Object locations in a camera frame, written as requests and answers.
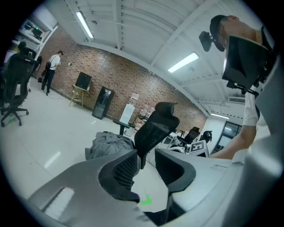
man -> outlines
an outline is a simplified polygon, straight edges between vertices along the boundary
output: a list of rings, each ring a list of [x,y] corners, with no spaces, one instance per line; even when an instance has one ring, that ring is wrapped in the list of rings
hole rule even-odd
[[[57,66],[61,65],[60,62],[60,56],[63,55],[62,51],[58,51],[58,53],[56,55],[52,55],[51,58],[49,59],[49,63],[50,63],[50,68],[47,70],[44,79],[43,79],[43,83],[41,86],[41,92],[44,92],[44,87],[45,84],[47,82],[47,92],[46,95],[48,96],[49,90],[50,90],[50,85],[56,70]]]
[[[211,19],[210,32],[219,51],[227,48],[228,36],[239,36],[257,42],[268,50],[272,50],[264,29],[255,30],[247,24],[240,21],[236,16],[218,15]],[[261,91],[262,84],[258,88],[252,87],[254,91]],[[268,126],[258,109],[255,106],[255,96],[250,93],[245,94],[245,112],[243,127],[240,133],[234,137],[230,143],[221,151],[211,155],[212,158],[232,159],[239,150],[248,148],[254,140],[268,137],[270,135]]]

man's hand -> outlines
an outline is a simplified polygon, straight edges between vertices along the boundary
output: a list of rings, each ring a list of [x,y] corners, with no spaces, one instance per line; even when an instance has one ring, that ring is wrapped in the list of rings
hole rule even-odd
[[[210,158],[232,159],[239,150],[248,148],[256,137],[256,127],[244,125],[240,133],[234,137],[221,151],[210,155]]]

black display stand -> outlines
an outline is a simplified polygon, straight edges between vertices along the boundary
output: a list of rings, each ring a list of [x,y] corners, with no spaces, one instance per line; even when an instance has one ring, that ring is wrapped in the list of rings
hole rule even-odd
[[[92,115],[102,120],[107,114],[107,110],[110,107],[110,103],[113,97],[114,97],[113,90],[108,89],[106,87],[102,87],[101,91],[99,92],[99,96],[96,101]]]

black pants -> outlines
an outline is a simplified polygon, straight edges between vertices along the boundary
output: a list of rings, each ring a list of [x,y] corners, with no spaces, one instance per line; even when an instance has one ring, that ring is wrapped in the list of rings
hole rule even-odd
[[[51,85],[51,82],[52,82],[52,79],[53,79],[53,76],[54,76],[54,72],[55,72],[55,70],[51,70],[51,69],[49,69],[46,72],[44,79],[43,79],[43,83],[41,85],[41,90],[44,90],[45,84],[47,82],[47,93],[49,93],[49,89],[50,89],[50,85]]]

green marker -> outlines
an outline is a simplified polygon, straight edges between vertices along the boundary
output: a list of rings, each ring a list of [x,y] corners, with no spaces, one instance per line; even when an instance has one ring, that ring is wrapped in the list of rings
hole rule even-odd
[[[11,123],[11,122],[13,122],[15,119],[14,118],[12,118],[12,119],[10,119],[8,122],[9,123]]]
[[[141,205],[148,205],[148,204],[152,204],[152,200],[150,195],[146,195],[147,201],[141,201]]]

